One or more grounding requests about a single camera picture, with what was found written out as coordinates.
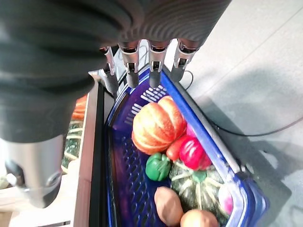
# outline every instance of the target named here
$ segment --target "pumpkin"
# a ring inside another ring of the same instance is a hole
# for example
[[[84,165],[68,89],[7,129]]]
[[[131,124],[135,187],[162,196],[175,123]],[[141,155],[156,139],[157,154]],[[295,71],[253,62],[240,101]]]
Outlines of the pumpkin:
[[[74,120],[84,120],[85,108],[86,108],[87,95],[79,98],[76,102],[76,107],[72,112],[71,118]]]
[[[166,150],[186,131],[186,124],[172,98],[165,96],[135,116],[132,140],[140,151],[152,155]]]
[[[64,156],[61,162],[63,173],[67,173],[71,161],[79,158],[83,121],[71,121],[66,136]]]
[[[177,160],[171,167],[169,178],[171,188],[180,197],[184,212],[192,209],[207,210],[216,216],[221,225],[226,224],[229,215],[218,199],[223,180],[214,166],[205,171],[194,171]]]

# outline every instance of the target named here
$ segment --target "green pumpkin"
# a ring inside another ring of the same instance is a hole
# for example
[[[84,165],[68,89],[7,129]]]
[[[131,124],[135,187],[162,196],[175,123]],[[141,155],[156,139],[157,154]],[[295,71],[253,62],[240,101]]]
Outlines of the green pumpkin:
[[[224,184],[214,166],[205,171],[194,171],[181,161],[176,161],[169,174],[171,188],[179,195],[184,212],[191,209],[212,212],[221,225],[225,225],[229,215],[219,204],[218,192]]]
[[[65,141],[64,158],[61,165],[66,169],[72,160],[79,158],[83,121],[71,121]]]

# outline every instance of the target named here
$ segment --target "brown potato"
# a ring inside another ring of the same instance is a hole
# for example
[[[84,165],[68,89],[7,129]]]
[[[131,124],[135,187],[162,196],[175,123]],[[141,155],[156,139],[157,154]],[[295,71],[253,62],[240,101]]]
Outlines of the brown potato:
[[[178,225],[183,215],[178,195],[170,188],[159,187],[157,188],[154,199],[161,221],[167,226]]]
[[[216,217],[206,210],[190,210],[181,219],[181,227],[218,227]]]

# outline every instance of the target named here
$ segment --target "gray floor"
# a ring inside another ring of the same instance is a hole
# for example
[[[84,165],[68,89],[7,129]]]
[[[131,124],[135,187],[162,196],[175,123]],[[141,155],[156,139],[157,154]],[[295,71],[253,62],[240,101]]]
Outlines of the gray floor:
[[[176,43],[167,52],[168,68]],[[124,67],[116,62],[119,76]],[[233,0],[187,70],[194,74],[189,94],[225,129],[261,134],[297,121],[267,136],[220,133],[270,199],[259,226],[302,226],[303,0]],[[181,84],[189,81],[185,73]]]

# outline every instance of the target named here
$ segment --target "robotic hand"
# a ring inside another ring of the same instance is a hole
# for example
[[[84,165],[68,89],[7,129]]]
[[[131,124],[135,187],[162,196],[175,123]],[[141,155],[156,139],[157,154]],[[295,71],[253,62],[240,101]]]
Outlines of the robotic hand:
[[[89,71],[104,69],[117,91],[110,46],[119,44],[129,86],[138,47],[149,41],[150,85],[178,39],[172,80],[203,45],[231,0],[0,0],[0,149],[8,180],[37,207],[56,198],[65,134]]]

